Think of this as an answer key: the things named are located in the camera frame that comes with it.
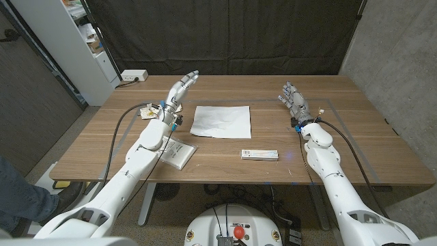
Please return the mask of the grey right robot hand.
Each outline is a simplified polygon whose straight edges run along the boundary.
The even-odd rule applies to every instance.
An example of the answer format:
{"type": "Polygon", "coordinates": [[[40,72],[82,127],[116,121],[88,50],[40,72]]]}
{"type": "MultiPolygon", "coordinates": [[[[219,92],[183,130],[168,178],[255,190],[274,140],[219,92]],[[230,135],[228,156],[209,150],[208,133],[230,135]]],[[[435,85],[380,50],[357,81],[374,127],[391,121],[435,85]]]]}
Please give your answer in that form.
{"type": "Polygon", "coordinates": [[[289,81],[283,86],[283,94],[284,96],[278,96],[278,99],[290,111],[292,127],[302,128],[315,122],[315,117],[310,114],[308,102],[289,81]]]}

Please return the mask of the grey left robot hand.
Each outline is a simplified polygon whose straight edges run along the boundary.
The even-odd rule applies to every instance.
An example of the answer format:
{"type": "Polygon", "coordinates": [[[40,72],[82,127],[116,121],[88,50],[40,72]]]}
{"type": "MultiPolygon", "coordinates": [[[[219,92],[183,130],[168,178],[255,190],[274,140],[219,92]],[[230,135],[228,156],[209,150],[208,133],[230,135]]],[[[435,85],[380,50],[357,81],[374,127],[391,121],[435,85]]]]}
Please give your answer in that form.
{"type": "Polygon", "coordinates": [[[159,120],[168,125],[174,121],[176,109],[181,105],[188,93],[189,87],[196,83],[198,77],[199,71],[194,70],[186,74],[172,86],[158,112],[159,120]]]}

